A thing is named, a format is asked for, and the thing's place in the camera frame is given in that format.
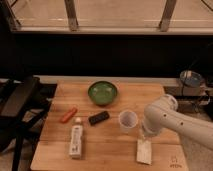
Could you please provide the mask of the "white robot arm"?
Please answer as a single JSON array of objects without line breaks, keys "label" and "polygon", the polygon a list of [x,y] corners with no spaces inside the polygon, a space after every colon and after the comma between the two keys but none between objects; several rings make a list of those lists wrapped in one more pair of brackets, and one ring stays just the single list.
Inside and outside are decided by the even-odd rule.
[{"label": "white robot arm", "polygon": [[146,105],[141,126],[143,135],[154,137],[167,128],[213,150],[213,123],[179,113],[177,108],[178,102],[170,94]]}]

